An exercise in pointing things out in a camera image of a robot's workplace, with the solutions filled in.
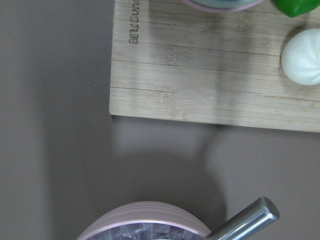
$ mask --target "stainless steel handle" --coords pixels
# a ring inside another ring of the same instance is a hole
[[[215,229],[204,240],[244,240],[279,217],[276,205],[263,196]]]

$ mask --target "metal handle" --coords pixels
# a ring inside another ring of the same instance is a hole
[[[263,196],[215,229],[204,240],[244,240],[279,217],[276,205]]]

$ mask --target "green pepper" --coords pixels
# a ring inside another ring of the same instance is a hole
[[[320,0],[273,0],[280,12],[293,18],[320,6]]]

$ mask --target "bowl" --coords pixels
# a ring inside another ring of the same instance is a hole
[[[190,7],[208,13],[240,11],[261,3],[263,0],[181,0]]]
[[[177,206],[158,202],[140,201],[120,206],[96,220],[77,240],[89,238],[116,227],[138,223],[164,224],[187,230],[200,237],[211,231],[198,218]]]

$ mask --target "wood grain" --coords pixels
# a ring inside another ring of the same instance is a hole
[[[320,9],[288,18],[269,2],[209,14],[178,0],[116,0],[112,115],[320,132],[320,86],[287,79],[280,65],[295,34],[320,28]]]

